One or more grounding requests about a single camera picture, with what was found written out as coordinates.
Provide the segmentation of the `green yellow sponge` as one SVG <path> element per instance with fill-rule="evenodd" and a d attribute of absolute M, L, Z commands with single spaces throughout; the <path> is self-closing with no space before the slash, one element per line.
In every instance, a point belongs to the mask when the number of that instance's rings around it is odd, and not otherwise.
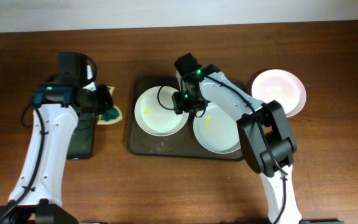
<path fill-rule="evenodd" d="M 108 109 L 105 113 L 98 116 L 97 125 L 110 125 L 118 123 L 122 120 L 122 112 L 120 108 L 113 104 L 112 108 Z"/>

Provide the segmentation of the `white plate top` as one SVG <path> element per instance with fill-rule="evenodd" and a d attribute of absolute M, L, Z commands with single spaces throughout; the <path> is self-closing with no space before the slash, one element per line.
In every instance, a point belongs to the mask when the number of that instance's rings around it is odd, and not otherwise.
<path fill-rule="evenodd" d="M 176 114 L 173 108 L 172 95 L 177 89 L 170 86 L 154 86 L 143 92 L 135 103 L 134 115 L 137 124 L 146 133 L 153 136 L 175 134 L 188 121 L 189 114 Z"/>

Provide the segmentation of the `white plate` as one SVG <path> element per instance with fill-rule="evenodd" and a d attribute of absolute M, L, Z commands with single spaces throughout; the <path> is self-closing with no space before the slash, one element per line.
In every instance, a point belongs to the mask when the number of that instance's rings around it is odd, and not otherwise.
<path fill-rule="evenodd" d="M 286 70 L 269 69 L 259 73 L 250 85 L 251 95 L 270 103 L 279 102 L 287 118 L 298 114 L 306 105 L 306 88 L 301 80 Z"/>
<path fill-rule="evenodd" d="M 170 86 L 154 86 L 143 92 L 135 103 L 134 115 L 137 124 L 146 133 L 153 136 L 175 134 L 188 121 L 189 114 L 176 114 L 173 108 L 172 95 L 177 89 Z"/>

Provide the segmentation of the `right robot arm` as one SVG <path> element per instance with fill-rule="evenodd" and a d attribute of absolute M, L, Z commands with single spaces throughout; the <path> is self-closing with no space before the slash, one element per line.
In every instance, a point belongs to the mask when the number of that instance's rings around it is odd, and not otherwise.
<path fill-rule="evenodd" d="M 197 113 L 208 103 L 220 107 L 236 122 L 242 155 L 262 180 L 270 223 L 301 223 L 292 183 L 297 145 L 281 104 L 256 100 L 213 64 L 175 67 L 180 86 L 172 96 L 175 112 Z"/>

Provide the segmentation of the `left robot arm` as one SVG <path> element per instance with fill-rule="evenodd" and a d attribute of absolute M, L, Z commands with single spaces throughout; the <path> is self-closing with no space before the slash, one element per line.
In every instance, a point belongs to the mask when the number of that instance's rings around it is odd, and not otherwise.
<path fill-rule="evenodd" d="M 70 140 L 81 110 L 91 118 L 112 108 L 104 85 L 42 83 L 30 101 L 34 123 L 20 178 L 8 203 L 0 205 L 0 223 L 78 223 L 62 207 L 62 179 Z"/>

